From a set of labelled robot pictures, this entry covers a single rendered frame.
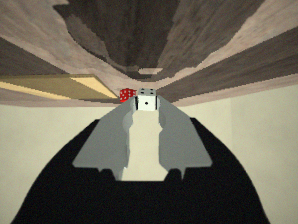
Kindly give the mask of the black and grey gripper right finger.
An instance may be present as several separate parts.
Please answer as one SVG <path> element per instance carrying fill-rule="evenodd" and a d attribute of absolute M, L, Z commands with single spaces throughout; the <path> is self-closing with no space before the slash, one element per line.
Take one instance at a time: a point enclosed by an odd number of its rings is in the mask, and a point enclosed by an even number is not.
<path fill-rule="evenodd" d="M 160 107 L 160 111 L 159 111 Z M 203 185 L 229 201 L 250 224 L 270 224 L 246 170 L 213 133 L 160 95 L 159 164 L 168 172 L 177 168 L 182 180 Z M 164 128 L 164 129 L 163 129 Z"/>

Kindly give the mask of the grey die with black pips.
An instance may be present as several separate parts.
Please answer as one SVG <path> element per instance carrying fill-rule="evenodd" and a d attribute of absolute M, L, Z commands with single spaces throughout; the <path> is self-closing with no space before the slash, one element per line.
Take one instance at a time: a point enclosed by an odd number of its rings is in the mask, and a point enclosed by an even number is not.
<path fill-rule="evenodd" d="M 155 110 L 156 90 L 140 88 L 138 91 L 138 110 Z"/>

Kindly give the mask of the red die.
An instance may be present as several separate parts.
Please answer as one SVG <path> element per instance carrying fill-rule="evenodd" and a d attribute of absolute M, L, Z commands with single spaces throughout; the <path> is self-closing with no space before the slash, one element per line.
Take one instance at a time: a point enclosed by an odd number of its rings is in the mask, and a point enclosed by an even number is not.
<path fill-rule="evenodd" d="M 120 102 L 125 102 L 130 97 L 136 96 L 136 91 L 132 89 L 123 89 L 120 90 Z"/>

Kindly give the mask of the tan flat mat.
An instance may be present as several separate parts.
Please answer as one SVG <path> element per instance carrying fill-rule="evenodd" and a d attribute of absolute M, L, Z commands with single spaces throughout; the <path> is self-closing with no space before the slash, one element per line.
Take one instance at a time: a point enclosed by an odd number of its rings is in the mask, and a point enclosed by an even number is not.
<path fill-rule="evenodd" d="M 3 75 L 0 87 L 52 99 L 116 99 L 94 74 Z"/>

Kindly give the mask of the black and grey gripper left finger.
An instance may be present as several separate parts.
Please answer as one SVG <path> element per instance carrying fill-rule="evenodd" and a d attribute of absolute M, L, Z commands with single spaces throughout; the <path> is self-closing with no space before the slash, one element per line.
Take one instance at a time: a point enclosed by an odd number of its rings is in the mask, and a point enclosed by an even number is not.
<path fill-rule="evenodd" d="M 136 110 L 138 96 L 132 96 L 95 119 L 64 145 L 37 176 L 11 224 L 25 224 L 44 204 L 66 189 L 98 180 L 102 169 L 111 169 L 115 179 L 121 181 L 123 170 L 129 164 L 129 129 Z"/>

